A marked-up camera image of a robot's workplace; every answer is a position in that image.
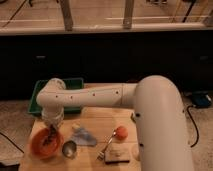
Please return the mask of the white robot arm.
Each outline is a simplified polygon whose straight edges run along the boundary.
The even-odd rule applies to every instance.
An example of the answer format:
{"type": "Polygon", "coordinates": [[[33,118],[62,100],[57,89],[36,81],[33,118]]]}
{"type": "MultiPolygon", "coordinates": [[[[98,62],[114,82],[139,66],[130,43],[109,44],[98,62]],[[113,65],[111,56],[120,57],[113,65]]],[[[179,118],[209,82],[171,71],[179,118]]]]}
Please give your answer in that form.
{"type": "Polygon", "coordinates": [[[195,171],[183,101],[176,85],[164,76],[74,90],[52,78],[36,101],[44,122],[54,126],[66,107],[131,109],[136,119],[141,171],[195,171]]]}

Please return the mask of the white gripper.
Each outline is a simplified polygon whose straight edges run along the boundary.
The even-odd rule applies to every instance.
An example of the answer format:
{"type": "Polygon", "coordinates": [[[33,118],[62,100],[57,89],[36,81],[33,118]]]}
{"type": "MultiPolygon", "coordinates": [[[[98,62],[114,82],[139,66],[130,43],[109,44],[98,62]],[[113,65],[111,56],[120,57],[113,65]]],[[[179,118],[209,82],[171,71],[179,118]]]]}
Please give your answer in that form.
{"type": "Polygon", "coordinates": [[[50,127],[50,136],[54,136],[64,119],[63,107],[44,107],[41,112],[42,120],[50,127]]]}

